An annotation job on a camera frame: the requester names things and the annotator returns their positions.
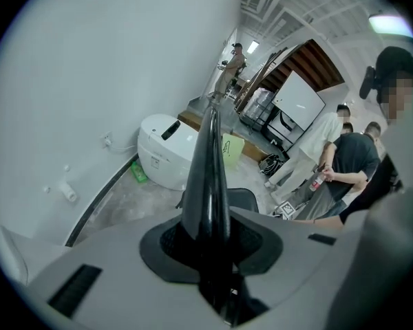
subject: fluorescent light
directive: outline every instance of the fluorescent light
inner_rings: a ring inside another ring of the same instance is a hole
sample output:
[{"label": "fluorescent light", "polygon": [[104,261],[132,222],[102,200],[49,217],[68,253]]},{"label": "fluorescent light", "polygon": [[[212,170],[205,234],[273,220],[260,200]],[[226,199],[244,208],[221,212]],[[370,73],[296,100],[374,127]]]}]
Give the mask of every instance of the fluorescent light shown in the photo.
[{"label": "fluorescent light", "polygon": [[369,22],[376,33],[399,34],[413,38],[413,32],[407,22],[398,16],[370,16]]},{"label": "fluorescent light", "polygon": [[246,51],[248,54],[252,54],[254,52],[254,50],[259,46],[259,43],[257,43],[256,41],[253,41],[251,43],[251,45],[249,45],[248,50]]}]

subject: black t-shirt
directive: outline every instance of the black t-shirt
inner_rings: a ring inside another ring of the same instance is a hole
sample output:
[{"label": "black t-shirt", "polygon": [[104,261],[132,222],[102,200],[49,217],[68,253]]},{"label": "black t-shirt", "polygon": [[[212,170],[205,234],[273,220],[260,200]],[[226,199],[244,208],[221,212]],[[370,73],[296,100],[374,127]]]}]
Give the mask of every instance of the black t-shirt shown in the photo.
[{"label": "black t-shirt", "polygon": [[[346,133],[335,142],[337,151],[333,158],[336,173],[358,173],[363,171],[370,179],[379,165],[379,156],[372,137],[360,133]],[[328,182],[329,191],[335,201],[339,201],[352,188],[352,184]]]},{"label": "black t-shirt", "polygon": [[375,201],[390,192],[397,191],[400,187],[402,184],[398,173],[392,160],[386,155],[366,189],[339,215],[341,222],[345,223],[353,212],[370,208]]}]

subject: power cord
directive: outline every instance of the power cord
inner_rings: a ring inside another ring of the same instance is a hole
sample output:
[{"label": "power cord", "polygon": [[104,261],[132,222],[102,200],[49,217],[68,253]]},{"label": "power cord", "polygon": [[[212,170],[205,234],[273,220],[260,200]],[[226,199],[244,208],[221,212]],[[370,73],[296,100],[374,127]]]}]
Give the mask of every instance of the power cord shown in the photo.
[{"label": "power cord", "polygon": [[134,148],[134,147],[135,147],[135,146],[128,146],[127,148],[115,148],[114,146],[112,146],[112,141],[109,140],[109,139],[106,139],[106,140],[105,140],[105,145],[106,145],[108,148],[110,148],[110,149],[112,149],[112,150],[114,150],[114,151],[126,151],[127,149],[130,149],[130,148]]}]

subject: black bag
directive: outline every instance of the black bag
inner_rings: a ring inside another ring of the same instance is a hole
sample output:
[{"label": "black bag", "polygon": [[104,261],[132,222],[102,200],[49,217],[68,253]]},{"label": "black bag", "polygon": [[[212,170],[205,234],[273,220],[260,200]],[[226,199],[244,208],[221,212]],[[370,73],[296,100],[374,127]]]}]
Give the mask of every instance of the black bag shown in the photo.
[{"label": "black bag", "polygon": [[277,154],[270,154],[259,163],[260,172],[271,177],[286,161],[281,160]]}]

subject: black baseboard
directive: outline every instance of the black baseboard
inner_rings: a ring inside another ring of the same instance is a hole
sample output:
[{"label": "black baseboard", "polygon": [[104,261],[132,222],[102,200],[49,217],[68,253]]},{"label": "black baseboard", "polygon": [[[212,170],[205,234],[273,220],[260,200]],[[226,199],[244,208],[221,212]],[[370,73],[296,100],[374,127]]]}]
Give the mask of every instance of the black baseboard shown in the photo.
[{"label": "black baseboard", "polygon": [[131,164],[137,160],[138,154],[135,154],[109,181],[108,184],[105,185],[105,187],[98,193],[96,196],[95,200],[89,205],[87,210],[84,212],[83,216],[81,217],[80,221],[76,224],[74,230],[70,234],[69,238],[67,239],[66,242],[66,247],[73,247],[75,244],[76,239],[78,238],[78,235],[80,234],[81,230],[84,228],[85,223],[87,223],[87,220],[89,220],[90,216],[92,213],[95,211],[96,207],[98,204],[103,200],[105,195],[109,192],[110,188],[114,186],[114,184],[120,179],[120,177],[129,169]]}]

